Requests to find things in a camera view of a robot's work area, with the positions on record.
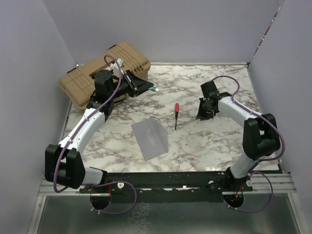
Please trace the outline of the green white glue stick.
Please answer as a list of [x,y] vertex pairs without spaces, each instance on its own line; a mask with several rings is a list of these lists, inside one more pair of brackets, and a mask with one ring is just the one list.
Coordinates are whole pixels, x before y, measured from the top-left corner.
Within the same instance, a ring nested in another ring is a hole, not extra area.
[[158,89],[158,88],[155,88],[155,87],[152,87],[152,88],[150,88],[149,90],[150,90],[150,91],[153,91],[153,92],[156,92],[156,93],[159,92],[159,89]]

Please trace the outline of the grey envelope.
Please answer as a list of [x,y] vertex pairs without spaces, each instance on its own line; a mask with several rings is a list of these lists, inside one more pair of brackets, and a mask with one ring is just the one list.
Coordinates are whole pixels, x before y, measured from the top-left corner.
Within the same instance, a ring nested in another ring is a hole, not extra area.
[[134,123],[131,127],[145,161],[169,151],[167,129],[153,117]]

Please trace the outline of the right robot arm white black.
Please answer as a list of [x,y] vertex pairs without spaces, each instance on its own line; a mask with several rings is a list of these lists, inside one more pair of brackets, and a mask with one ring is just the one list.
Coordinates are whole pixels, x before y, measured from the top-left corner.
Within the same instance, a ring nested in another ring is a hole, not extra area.
[[271,156],[281,147],[277,125],[272,114],[255,112],[235,100],[228,92],[219,92],[214,81],[208,81],[200,86],[203,97],[200,98],[196,118],[209,120],[217,113],[229,116],[243,128],[243,153],[239,159],[225,172],[224,185],[234,191],[241,186],[251,168],[256,166],[261,158]]

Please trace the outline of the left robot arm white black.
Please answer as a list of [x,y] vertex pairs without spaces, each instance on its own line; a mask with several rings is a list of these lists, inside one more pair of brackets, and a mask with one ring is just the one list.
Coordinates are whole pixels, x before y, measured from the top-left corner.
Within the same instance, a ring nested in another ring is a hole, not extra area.
[[106,190],[105,172],[84,166],[81,155],[91,137],[102,126],[114,109],[114,100],[120,96],[137,97],[154,88],[154,84],[136,77],[129,70],[119,77],[111,71],[101,70],[94,74],[95,91],[86,110],[74,129],[57,145],[50,144],[45,150],[45,179],[58,185],[77,189],[91,185],[96,192]]

